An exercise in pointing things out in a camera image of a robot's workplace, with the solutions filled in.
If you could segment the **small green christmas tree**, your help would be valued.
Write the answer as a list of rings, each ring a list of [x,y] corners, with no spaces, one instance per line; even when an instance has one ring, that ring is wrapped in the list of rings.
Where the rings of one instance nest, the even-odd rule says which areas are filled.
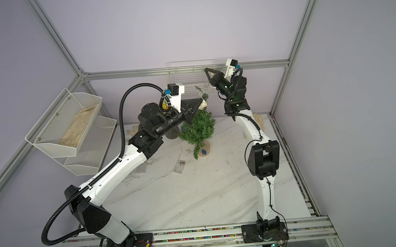
[[[195,88],[199,91],[198,97],[208,102],[209,95],[206,93],[206,87],[195,86]],[[202,152],[205,142],[213,136],[215,124],[216,120],[207,108],[198,110],[191,125],[183,123],[179,138],[194,146],[194,159],[199,159],[199,154]]]

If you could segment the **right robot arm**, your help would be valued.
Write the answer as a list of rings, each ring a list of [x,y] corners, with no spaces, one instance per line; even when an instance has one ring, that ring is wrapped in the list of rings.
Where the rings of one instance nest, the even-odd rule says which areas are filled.
[[[262,131],[254,119],[246,100],[247,79],[238,65],[229,66],[226,73],[206,68],[211,86],[224,96],[225,114],[242,128],[249,139],[244,161],[258,183],[258,208],[255,225],[242,227],[246,242],[273,242],[272,247],[283,247],[289,240],[284,216],[274,209],[275,175],[280,166],[280,145]]]

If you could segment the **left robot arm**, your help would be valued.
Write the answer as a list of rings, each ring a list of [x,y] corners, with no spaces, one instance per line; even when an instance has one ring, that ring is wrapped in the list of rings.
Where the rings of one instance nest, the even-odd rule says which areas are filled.
[[[156,103],[142,108],[138,132],[121,155],[107,165],[109,171],[102,178],[94,176],[82,184],[81,189],[86,191],[69,204],[72,215],[87,233],[105,238],[116,247],[137,247],[139,240],[134,232],[108,212],[103,203],[122,180],[156,153],[167,132],[183,122],[193,121],[202,102],[201,98],[182,100],[179,111],[171,109],[168,113],[162,112]]]

